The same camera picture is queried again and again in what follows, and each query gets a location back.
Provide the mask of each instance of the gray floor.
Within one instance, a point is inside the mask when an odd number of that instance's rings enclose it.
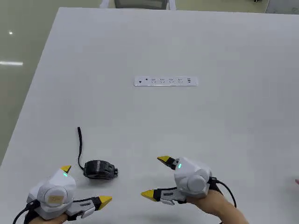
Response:
[[[100,3],[101,0],[0,1],[0,164],[58,8],[99,7]],[[267,1],[176,0],[176,4],[178,10],[263,13]]]

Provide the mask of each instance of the white table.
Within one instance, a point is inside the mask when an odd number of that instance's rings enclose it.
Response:
[[[216,224],[195,206],[140,196],[175,185],[156,160],[170,155],[207,163],[250,223],[297,224],[298,40],[295,15],[59,9],[0,169],[1,223],[71,164],[77,198],[113,196],[75,223]],[[133,86],[162,75],[197,76],[199,86]],[[77,126],[82,163],[109,161],[117,179],[83,176]]]

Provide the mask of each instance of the human hand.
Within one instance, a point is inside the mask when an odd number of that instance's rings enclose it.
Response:
[[[207,196],[202,199],[197,199],[193,197],[187,198],[188,203],[196,205],[199,209],[203,210],[205,213],[219,216],[221,210],[226,206],[233,206],[229,203],[225,197],[215,190],[209,190]]]
[[[44,220],[41,217],[37,217],[33,219],[29,224],[62,224],[67,220],[67,215],[62,214],[61,216],[51,219],[51,220]]]

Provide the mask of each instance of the black wire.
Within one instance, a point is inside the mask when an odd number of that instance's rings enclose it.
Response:
[[[29,203],[26,205],[26,207],[25,207],[22,211],[20,211],[20,213],[14,218],[13,224],[16,224],[18,218],[19,218],[24,212],[26,212],[26,211],[28,211],[28,210],[30,210],[30,211],[31,211],[31,210],[34,210],[34,209],[38,208],[39,206],[41,206],[41,203],[40,203],[38,200],[33,200],[33,201],[29,202]]]
[[[232,199],[234,201],[234,207],[236,208],[237,207],[237,202],[235,201],[235,197],[234,197],[232,191],[228,188],[228,186],[225,183],[223,183],[223,182],[221,182],[219,180],[215,180],[215,182],[221,184],[222,186],[224,186],[228,190],[228,192],[230,193],[230,195],[231,195],[231,197],[232,197]]]
[[[78,129],[78,135],[79,135],[79,142],[80,142],[80,146],[79,146],[79,156],[78,156],[78,165],[81,168],[81,170],[84,170],[84,168],[80,165],[80,157],[82,154],[82,133],[81,133],[81,129],[80,127],[77,128]]]
[[[26,211],[28,211],[28,208],[24,208],[22,211],[20,211],[20,213],[14,218],[13,224],[16,224],[18,218]]]

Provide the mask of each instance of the power outlet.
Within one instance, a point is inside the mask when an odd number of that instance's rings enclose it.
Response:
[[[197,77],[135,77],[134,86],[198,86]]]

